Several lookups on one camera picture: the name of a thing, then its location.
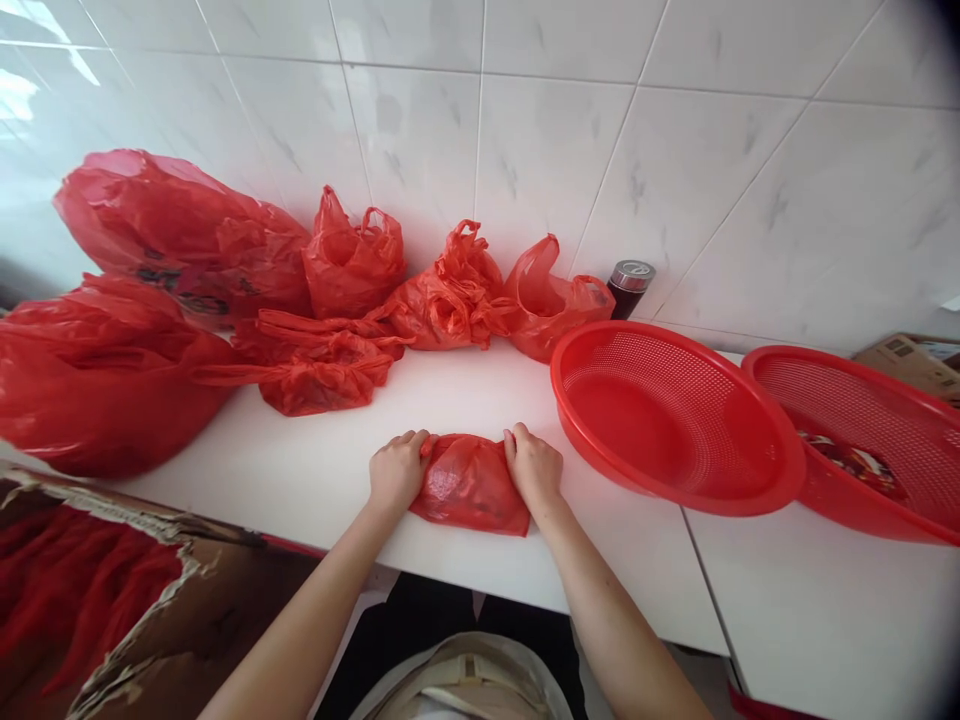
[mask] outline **tied plastic bag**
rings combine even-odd
[[[407,274],[400,223],[367,208],[360,224],[352,226],[327,185],[303,265],[315,317],[363,317],[382,305]]]
[[[298,417],[369,405],[409,341],[382,322],[261,310],[237,328],[233,343],[252,364],[210,365],[193,378],[224,387],[258,383],[269,405]]]
[[[507,468],[503,442],[476,435],[430,437],[423,488],[410,510],[424,520],[525,537],[530,512]]]
[[[501,297],[503,277],[477,237],[480,223],[463,220],[447,236],[433,266],[389,297],[381,314],[415,350],[490,347],[491,335],[507,335],[506,317],[516,303]]]
[[[91,153],[53,204],[102,270],[162,288],[204,327],[233,327],[260,308],[311,314],[306,228],[186,160]]]
[[[63,297],[0,320],[0,437],[68,475],[132,477],[213,419],[230,391],[190,372],[234,357],[160,290],[85,275]]]
[[[508,321],[510,341],[524,355],[548,364],[561,337],[584,323],[609,320],[616,304],[598,278],[551,275],[559,256],[560,243],[547,235],[520,256],[504,285],[504,294],[519,305]]]

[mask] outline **person's lap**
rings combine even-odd
[[[570,618],[488,595],[479,619],[466,588],[401,573],[385,603],[367,609],[317,711],[347,718],[389,670],[452,635],[481,630],[515,640],[547,665],[575,718],[586,718]]]

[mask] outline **cardboard box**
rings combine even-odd
[[[853,359],[960,408],[958,340],[900,333]]]
[[[20,468],[0,468],[0,528],[67,503],[181,545],[180,578],[89,678],[48,697],[66,647],[0,659],[0,718],[194,718],[283,609],[317,561],[239,528]]]

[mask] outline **white countertop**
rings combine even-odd
[[[563,452],[564,495],[661,638],[730,655],[722,621],[758,700],[831,720],[927,717],[960,644],[960,549],[874,538],[798,503],[757,518],[686,511],[715,609],[680,509],[594,472],[560,429],[547,368],[503,342],[487,353],[410,352],[357,410],[284,418],[244,388],[179,456],[115,487],[329,548],[366,498],[367,460],[387,439],[418,427],[499,439],[517,420]],[[0,457],[45,467],[2,443]],[[567,610],[535,527],[508,538],[408,514],[379,561]]]
[[[564,456],[563,494],[658,636],[728,655],[680,508],[631,493],[584,461],[560,428],[549,368],[504,341],[487,352],[408,352],[365,408],[286,418],[242,388],[170,462],[116,485],[136,497],[330,548],[365,501],[367,463],[407,429],[502,439],[522,420]],[[36,460],[8,459],[34,468]],[[566,612],[535,526],[513,538],[434,525],[408,513],[379,562]]]
[[[960,661],[960,548],[864,535],[800,503],[685,512],[752,697],[830,720],[931,717]]]

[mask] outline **bottle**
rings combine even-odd
[[[630,317],[656,274],[657,271],[652,265],[639,260],[621,260],[617,263],[607,283],[613,299],[617,301],[612,320],[626,320]]]

